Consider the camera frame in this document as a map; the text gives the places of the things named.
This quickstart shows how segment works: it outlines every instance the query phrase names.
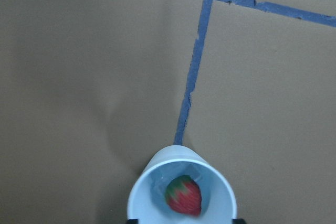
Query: red strawberry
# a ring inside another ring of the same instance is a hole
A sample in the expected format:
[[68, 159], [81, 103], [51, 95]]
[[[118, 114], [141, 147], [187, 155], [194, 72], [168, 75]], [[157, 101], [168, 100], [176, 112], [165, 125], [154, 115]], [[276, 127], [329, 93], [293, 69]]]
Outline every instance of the red strawberry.
[[199, 216], [201, 213], [201, 191], [189, 175], [172, 180], [165, 192], [167, 204], [176, 212]]

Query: plastic cup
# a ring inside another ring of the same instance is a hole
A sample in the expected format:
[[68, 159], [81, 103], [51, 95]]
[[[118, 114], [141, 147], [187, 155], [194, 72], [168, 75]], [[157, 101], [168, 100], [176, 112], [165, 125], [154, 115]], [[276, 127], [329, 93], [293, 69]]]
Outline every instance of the plastic cup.
[[[174, 212], [164, 192], [173, 179], [188, 174], [199, 185], [202, 211], [198, 217]], [[191, 149], [172, 145], [158, 151], [134, 184], [128, 200], [128, 219], [139, 224], [232, 224], [237, 216], [230, 184]]]

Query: blue tape line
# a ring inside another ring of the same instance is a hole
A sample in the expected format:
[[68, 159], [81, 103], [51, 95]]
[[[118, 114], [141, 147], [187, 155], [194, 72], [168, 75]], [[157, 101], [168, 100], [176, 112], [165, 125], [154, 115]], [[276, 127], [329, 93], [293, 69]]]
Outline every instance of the blue tape line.
[[180, 117], [178, 118], [174, 145], [183, 144], [184, 130], [187, 124], [189, 110], [191, 107], [191, 93], [195, 89], [198, 70], [200, 68], [205, 36], [210, 19], [212, 2], [213, 0], [203, 0], [200, 20], [198, 23], [198, 38], [195, 40], [193, 56], [187, 76], [187, 84], [184, 93], [184, 99], [182, 101]]
[[300, 10], [285, 5], [278, 5], [270, 2], [260, 2], [256, 0], [217, 0], [226, 3], [234, 3], [239, 6], [248, 7], [263, 12], [279, 14], [286, 17], [298, 18], [314, 23], [336, 27], [336, 17], [324, 14], [312, 13], [306, 10]]

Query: strawberry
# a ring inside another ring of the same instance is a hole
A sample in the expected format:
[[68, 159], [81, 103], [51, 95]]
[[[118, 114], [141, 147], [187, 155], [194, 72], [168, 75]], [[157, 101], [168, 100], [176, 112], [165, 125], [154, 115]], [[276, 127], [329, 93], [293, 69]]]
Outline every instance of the strawberry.
[[172, 180], [165, 192], [166, 203], [176, 212], [199, 216], [201, 213], [201, 191], [189, 175]]

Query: white cup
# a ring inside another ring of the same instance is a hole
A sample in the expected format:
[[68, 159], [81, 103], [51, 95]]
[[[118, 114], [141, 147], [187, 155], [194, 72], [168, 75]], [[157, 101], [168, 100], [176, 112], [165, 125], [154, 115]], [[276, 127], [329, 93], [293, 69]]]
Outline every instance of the white cup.
[[[188, 174], [199, 185], [202, 211], [198, 217], [169, 208], [164, 192], [170, 181]], [[191, 149], [172, 145], [158, 151], [134, 184], [127, 206], [128, 219], [139, 224], [232, 224], [237, 216], [230, 184]]]

